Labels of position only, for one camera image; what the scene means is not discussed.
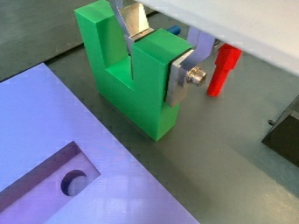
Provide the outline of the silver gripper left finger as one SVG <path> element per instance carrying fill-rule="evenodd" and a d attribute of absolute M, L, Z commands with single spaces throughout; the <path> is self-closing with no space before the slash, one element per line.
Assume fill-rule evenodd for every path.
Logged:
<path fill-rule="evenodd" d="M 124 0 L 109 0 L 109 4 L 124 33 L 128 55 L 133 56 L 133 43 L 155 31 L 148 24 L 145 8 L 140 3 L 124 6 Z"/>

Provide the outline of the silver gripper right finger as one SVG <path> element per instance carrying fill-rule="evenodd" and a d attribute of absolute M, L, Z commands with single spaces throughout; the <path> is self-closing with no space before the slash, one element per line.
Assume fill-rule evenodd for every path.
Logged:
<path fill-rule="evenodd" d="M 215 38 L 195 27 L 189 27 L 187 42 L 192 45 L 171 65 L 165 102 L 173 107 L 184 99 L 191 84 L 200 86 L 207 73 L 199 64 L 211 56 Z"/>

